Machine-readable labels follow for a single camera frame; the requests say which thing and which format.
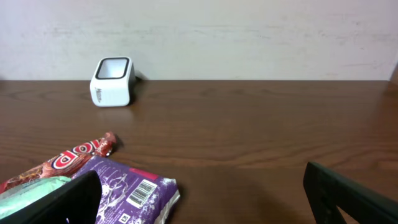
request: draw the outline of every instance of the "brown wrapper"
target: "brown wrapper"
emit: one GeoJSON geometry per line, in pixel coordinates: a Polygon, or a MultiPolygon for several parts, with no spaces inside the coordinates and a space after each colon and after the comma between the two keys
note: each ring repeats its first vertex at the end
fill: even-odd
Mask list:
{"type": "Polygon", "coordinates": [[[0,185],[0,194],[18,185],[32,180],[65,176],[71,177],[76,173],[92,156],[108,156],[112,151],[112,145],[116,138],[112,132],[107,132],[101,139],[86,142],[71,150],[67,150],[58,156],[32,168],[16,177],[13,177],[0,185]]]}

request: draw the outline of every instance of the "tabletop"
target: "tabletop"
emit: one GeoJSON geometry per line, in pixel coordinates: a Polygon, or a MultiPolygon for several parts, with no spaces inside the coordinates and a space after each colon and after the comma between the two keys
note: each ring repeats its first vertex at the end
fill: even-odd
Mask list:
{"type": "Polygon", "coordinates": [[[99,108],[88,81],[6,81],[0,107],[1,181],[113,131],[110,159],[177,180],[170,223],[315,223],[308,161],[398,200],[388,82],[148,81],[99,108]]]}

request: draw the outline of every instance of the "white cube device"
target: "white cube device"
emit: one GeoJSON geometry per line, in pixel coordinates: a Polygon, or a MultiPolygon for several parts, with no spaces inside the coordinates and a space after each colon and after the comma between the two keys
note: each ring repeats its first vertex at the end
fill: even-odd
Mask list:
{"type": "Polygon", "coordinates": [[[129,57],[108,57],[99,61],[90,82],[96,106],[126,106],[130,102],[129,79],[134,67],[129,57]]]}

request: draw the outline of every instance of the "candy wrapper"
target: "candy wrapper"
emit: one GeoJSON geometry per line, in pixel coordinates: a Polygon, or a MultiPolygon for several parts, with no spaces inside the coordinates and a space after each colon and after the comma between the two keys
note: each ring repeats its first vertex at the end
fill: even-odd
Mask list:
{"type": "Polygon", "coordinates": [[[95,170],[102,185],[96,224],[164,223],[180,194],[174,179],[94,156],[72,178],[95,170]]]}
{"type": "Polygon", "coordinates": [[[101,139],[86,142],[71,150],[67,150],[58,156],[32,168],[21,175],[13,177],[0,185],[0,194],[18,185],[28,183],[32,180],[65,176],[71,177],[76,173],[93,155],[108,156],[116,138],[112,132],[105,133],[101,139]]]}

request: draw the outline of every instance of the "purple packaging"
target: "purple packaging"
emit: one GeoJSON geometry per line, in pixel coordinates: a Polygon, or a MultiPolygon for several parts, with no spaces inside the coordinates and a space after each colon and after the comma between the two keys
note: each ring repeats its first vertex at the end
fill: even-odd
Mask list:
{"type": "Polygon", "coordinates": [[[93,156],[72,178],[95,170],[102,185],[96,224],[164,223],[179,199],[175,179],[93,156]]]}

